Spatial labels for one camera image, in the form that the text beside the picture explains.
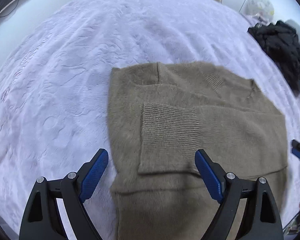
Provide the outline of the brown knit sweater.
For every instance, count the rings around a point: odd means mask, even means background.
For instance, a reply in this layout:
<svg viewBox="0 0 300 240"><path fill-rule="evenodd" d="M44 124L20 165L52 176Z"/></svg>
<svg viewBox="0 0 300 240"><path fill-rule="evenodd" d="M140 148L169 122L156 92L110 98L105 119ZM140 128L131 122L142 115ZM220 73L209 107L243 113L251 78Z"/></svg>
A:
<svg viewBox="0 0 300 240"><path fill-rule="evenodd" d="M117 239L200 239L218 204L194 163L205 150L239 178L269 181L282 206L285 116L252 79L205 62L114 68L108 118Z"/></svg>

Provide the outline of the black clothes pile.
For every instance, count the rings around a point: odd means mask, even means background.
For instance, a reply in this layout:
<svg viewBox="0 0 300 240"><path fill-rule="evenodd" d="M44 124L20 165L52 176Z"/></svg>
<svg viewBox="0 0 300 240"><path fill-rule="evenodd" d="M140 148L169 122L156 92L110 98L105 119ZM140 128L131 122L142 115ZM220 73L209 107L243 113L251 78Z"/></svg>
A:
<svg viewBox="0 0 300 240"><path fill-rule="evenodd" d="M269 25L256 24L248 33L272 59L295 96L300 94L300 42L296 29L277 21Z"/></svg>

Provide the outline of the white patterned round pillow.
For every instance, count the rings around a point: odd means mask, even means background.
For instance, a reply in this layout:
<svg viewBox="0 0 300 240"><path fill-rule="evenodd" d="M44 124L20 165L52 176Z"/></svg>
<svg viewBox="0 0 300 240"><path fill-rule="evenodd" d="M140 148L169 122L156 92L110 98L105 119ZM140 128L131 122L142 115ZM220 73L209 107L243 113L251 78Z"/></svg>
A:
<svg viewBox="0 0 300 240"><path fill-rule="evenodd" d="M274 17L274 6L270 0L247 0L244 12L257 16L264 22L271 22Z"/></svg>

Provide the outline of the lavender embossed bed blanket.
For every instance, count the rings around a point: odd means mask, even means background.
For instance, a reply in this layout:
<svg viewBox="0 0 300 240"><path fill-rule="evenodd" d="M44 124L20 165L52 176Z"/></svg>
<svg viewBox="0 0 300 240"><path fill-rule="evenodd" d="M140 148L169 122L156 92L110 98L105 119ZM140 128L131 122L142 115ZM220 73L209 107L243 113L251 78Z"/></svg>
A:
<svg viewBox="0 0 300 240"><path fill-rule="evenodd" d="M35 180L59 179L99 148L109 165L85 207L117 239L117 175L107 125L114 68L205 62L252 79L285 116L287 180L281 221L299 210L300 94L248 33L257 20L213 0L72 0L43 22L0 70L0 215L19 231Z"/></svg>

